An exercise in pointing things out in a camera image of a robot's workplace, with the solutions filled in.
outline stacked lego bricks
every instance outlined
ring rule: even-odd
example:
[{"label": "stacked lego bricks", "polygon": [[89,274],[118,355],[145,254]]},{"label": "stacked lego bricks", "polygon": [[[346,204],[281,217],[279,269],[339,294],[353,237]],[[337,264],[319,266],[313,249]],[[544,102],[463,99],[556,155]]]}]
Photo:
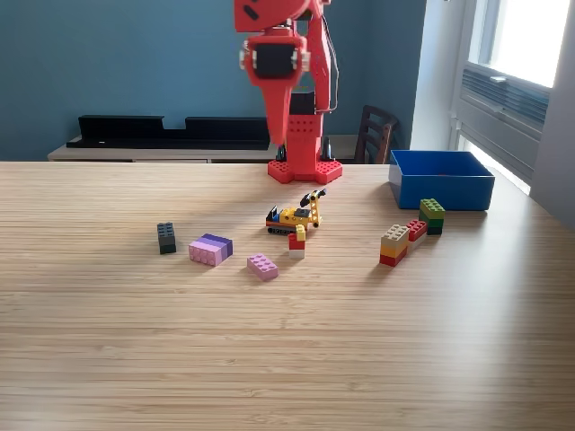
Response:
[{"label": "stacked lego bricks", "polygon": [[305,228],[299,224],[296,233],[287,236],[289,239],[289,257],[291,259],[305,259]]},{"label": "stacked lego bricks", "polygon": [[407,226],[394,224],[385,235],[381,237],[379,263],[395,267],[407,254],[409,239],[409,228]]},{"label": "stacked lego bricks", "polygon": [[420,221],[428,224],[428,235],[441,235],[446,210],[435,199],[423,199],[420,204]]},{"label": "stacked lego bricks", "polygon": [[206,233],[190,244],[189,251],[190,260],[216,267],[234,254],[234,243],[227,238]]},{"label": "stacked lego bricks", "polygon": [[428,237],[428,224],[420,220],[412,220],[407,224],[407,228],[410,230],[407,254],[411,254]]}]

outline window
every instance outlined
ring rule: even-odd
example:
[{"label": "window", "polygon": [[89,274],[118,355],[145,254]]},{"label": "window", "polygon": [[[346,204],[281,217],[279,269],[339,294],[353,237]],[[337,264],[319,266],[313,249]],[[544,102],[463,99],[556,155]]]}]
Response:
[{"label": "window", "polygon": [[473,154],[483,166],[488,169],[496,170],[509,181],[511,181],[511,183],[514,184],[518,189],[529,196],[529,193],[531,193],[531,187],[529,187],[529,185],[522,181],[517,175],[514,175],[512,171],[507,169],[501,163],[497,162],[493,157],[490,157],[478,145],[474,144],[464,136],[460,136],[459,145],[461,146],[462,150],[471,152],[471,154]]},{"label": "window", "polygon": [[570,0],[468,0],[451,149],[470,136],[530,184],[569,7]]},{"label": "window", "polygon": [[469,60],[553,87],[570,0],[478,0]]}]

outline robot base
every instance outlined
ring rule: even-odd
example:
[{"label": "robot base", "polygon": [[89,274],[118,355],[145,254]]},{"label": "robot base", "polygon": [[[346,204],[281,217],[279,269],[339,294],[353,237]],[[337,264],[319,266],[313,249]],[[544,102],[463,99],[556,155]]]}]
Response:
[{"label": "robot base", "polygon": [[268,163],[268,174],[282,184],[289,184],[291,181],[315,181],[318,184],[327,184],[343,174],[343,166],[335,161],[318,162],[315,173],[296,174],[289,166],[289,162],[274,160]]}]

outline red lego brick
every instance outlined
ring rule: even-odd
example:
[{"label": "red lego brick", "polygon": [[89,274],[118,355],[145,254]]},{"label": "red lego brick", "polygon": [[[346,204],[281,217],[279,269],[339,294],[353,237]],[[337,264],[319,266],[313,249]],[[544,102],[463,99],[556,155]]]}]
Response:
[{"label": "red lego brick", "polygon": [[407,254],[407,247],[405,247],[405,250],[402,251],[402,254],[400,254],[397,258],[388,258],[387,256],[379,256],[379,263],[383,264],[383,265],[387,265],[388,267],[396,267],[397,264],[399,262],[402,261],[402,259],[405,257],[405,255]]},{"label": "red lego brick", "polygon": [[417,241],[425,232],[428,231],[428,224],[419,220],[412,220],[407,224],[410,230],[410,242]]},{"label": "red lego brick", "polygon": [[305,241],[298,241],[295,233],[291,233],[287,237],[290,250],[305,250]]}]

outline white wall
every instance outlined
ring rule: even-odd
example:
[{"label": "white wall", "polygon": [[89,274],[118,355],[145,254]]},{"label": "white wall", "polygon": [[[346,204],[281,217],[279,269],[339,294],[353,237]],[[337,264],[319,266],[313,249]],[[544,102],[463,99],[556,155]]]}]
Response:
[{"label": "white wall", "polygon": [[428,0],[420,76],[415,99],[412,150],[447,150],[465,0]]},{"label": "white wall", "polygon": [[575,228],[575,1],[567,18],[562,53],[535,164],[531,197]]}]

